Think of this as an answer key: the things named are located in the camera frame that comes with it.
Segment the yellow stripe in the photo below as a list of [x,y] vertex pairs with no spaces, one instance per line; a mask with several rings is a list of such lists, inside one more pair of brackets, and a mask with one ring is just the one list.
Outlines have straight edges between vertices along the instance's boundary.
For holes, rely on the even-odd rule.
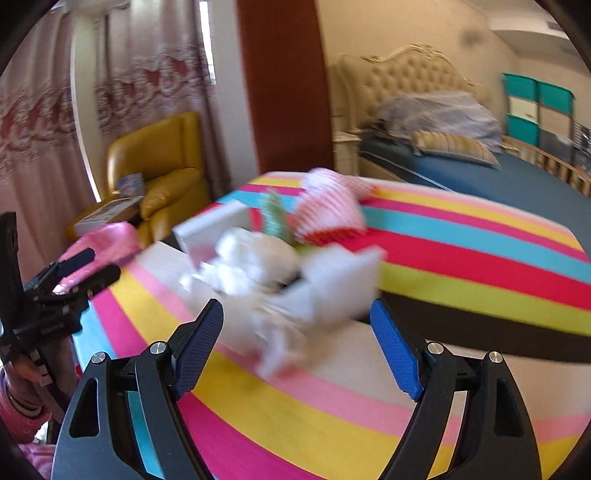
[[562,465],[580,437],[581,435],[577,435],[538,445],[542,463],[542,478],[549,478]]
[[[179,320],[127,270],[111,292],[139,334],[167,339]],[[234,429],[284,460],[328,480],[374,480],[399,438],[359,427],[311,408],[213,352],[193,392]],[[538,446],[544,479],[564,461],[579,436]],[[442,446],[430,477],[447,470],[452,447]]]
[[[264,185],[269,187],[292,187],[300,188],[301,180],[297,179],[276,179],[273,177],[259,177],[250,183],[254,185]],[[543,236],[550,240],[554,240],[563,245],[567,245],[571,248],[583,251],[583,248],[579,245],[579,242],[574,235],[568,235],[566,233],[560,233],[551,228],[544,227],[537,223],[528,222],[527,220],[513,217],[509,214],[496,212],[494,210],[488,210],[473,205],[467,205],[462,202],[454,202],[453,200],[443,200],[439,198],[433,198],[427,195],[421,195],[419,193],[408,193],[401,192],[398,190],[387,190],[378,188],[375,193],[375,197],[384,200],[396,200],[397,202],[410,203],[412,205],[420,205],[425,207],[431,207],[438,210],[447,212],[461,213],[475,218],[481,218],[484,220],[490,220],[492,222],[500,223],[502,225],[508,225],[524,232],[533,233],[538,236]]]
[[591,312],[587,310],[415,268],[384,262],[380,289],[455,309],[591,336]]

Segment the white drawer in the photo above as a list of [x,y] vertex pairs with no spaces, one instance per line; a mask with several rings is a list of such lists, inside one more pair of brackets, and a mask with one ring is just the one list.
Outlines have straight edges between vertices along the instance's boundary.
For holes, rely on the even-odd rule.
[[538,123],[538,103],[518,97],[509,97],[509,113],[530,122]]
[[540,105],[540,128],[562,138],[571,138],[573,124],[566,113]]

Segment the blue stripe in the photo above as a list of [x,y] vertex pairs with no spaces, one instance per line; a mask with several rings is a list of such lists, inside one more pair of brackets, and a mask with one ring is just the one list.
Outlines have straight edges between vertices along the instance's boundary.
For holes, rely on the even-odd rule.
[[[260,193],[232,192],[219,200],[227,203],[240,200],[249,207],[259,208]],[[283,207],[293,213],[297,197],[281,195]],[[371,228],[414,236],[456,247],[515,260],[537,268],[591,283],[591,264],[568,257],[541,245],[459,223],[413,215],[411,213],[362,207],[367,224]]]
[[139,393],[129,391],[127,392],[127,398],[131,412],[131,423],[134,426],[135,439],[138,442],[139,455],[142,457],[144,468],[148,473],[158,478],[164,478],[164,472],[156,457],[156,450],[154,450],[154,444],[148,433],[148,425],[146,424],[144,409],[139,401]]
[[[82,368],[88,365],[90,358],[96,352],[106,352],[111,358],[117,358],[92,302],[90,308],[80,317],[80,322],[82,323],[82,331],[73,335],[73,339]],[[144,411],[139,402],[139,394],[137,392],[128,392],[128,399],[135,438],[146,471],[159,478],[164,478],[154,451],[154,445],[148,434]]]
[[106,352],[111,358],[117,358],[115,349],[107,337],[92,302],[90,308],[80,317],[80,322],[82,323],[82,331],[73,335],[73,338],[82,369],[86,368],[90,358],[96,352]]

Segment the wooden crib rail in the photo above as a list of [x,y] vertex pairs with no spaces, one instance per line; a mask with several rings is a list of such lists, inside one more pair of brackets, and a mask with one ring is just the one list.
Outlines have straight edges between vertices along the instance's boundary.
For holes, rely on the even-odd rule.
[[565,183],[568,183],[572,188],[585,195],[587,198],[591,197],[591,177],[586,173],[578,170],[572,165],[566,163],[559,158],[546,153],[539,148],[529,145],[521,140],[512,137],[503,137],[503,149],[521,160],[525,160],[532,165],[536,165],[551,175],[558,177]]

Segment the white ornate headboard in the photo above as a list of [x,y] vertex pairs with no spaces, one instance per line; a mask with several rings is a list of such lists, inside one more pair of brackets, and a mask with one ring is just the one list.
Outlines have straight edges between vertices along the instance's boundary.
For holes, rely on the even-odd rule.
[[466,78],[441,53],[428,45],[409,45],[386,57],[341,53],[337,70],[345,85],[348,128],[355,132],[371,118],[374,108],[399,93],[464,90],[486,106],[489,92]]

